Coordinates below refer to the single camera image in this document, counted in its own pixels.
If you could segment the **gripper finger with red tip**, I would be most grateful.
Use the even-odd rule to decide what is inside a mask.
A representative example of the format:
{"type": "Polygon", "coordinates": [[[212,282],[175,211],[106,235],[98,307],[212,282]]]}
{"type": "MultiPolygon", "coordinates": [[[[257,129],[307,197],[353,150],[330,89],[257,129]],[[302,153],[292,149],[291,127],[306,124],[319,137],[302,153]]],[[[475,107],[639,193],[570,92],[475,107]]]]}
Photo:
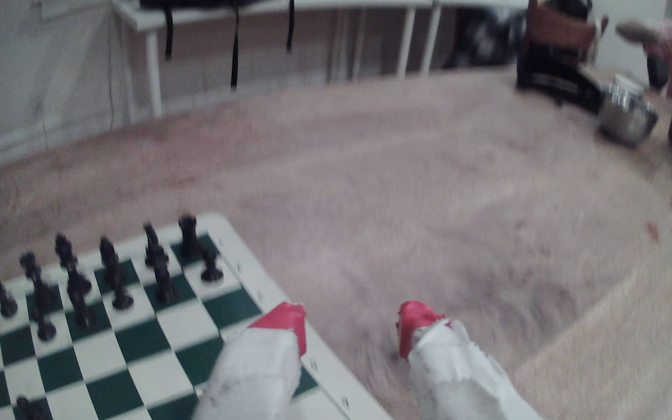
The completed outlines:
{"type": "Polygon", "coordinates": [[[193,419],[284,419],[301,378],[305,316],[283,302],[227,341],[193,419]]]}
{"type": "Polygon", "coordinates": [[[422,419],[540,419],[460,320],[421,301],[398,310],[399,356],[422,419]]]}

